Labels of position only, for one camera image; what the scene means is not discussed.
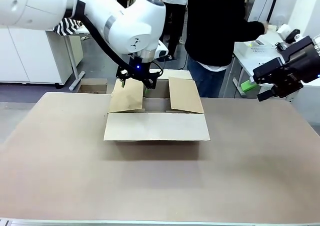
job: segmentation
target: striped cloth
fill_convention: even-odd
[[[82,23],[80,21],[63,18],[63,20],[54,27],[53,31],[60,36],[69,36],[74,34],[80,26],[82,26]]]

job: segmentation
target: white basket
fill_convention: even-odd
[[[260,57],[270,57],[270,54],[276,52],[276,47],[270,43],[263,43],[263,45],[258,44],[256,41],[252,42],[238,42],[236,43],[236,49],[244,56],[260,56]]]

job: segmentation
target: open cardboard box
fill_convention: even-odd
[[[210,141],[194,80],[160,79],[155,90],[118,80],[111,95],[104,141]]]
[[[78,93],[107,94],[107,79],[81,79]]]

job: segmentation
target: black pole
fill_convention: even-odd
[[[268,15],[268,18],[266,19],[267,22],[269,22],[270,19],[271,19],[271,16],[272,16],[272,13],[274,12],[276,3],[277,3],[277,0],[273,0],[271,8],[270,8],[269,15]]]

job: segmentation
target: white cabinet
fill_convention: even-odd
[[[0,27],[0,81],[28,81],[7,27]]]
[[[64,85],[72,74],[65,40],[54,32],[0,28],[0,82]],[[83,59],[79,37],[70,37],[75,61]]]

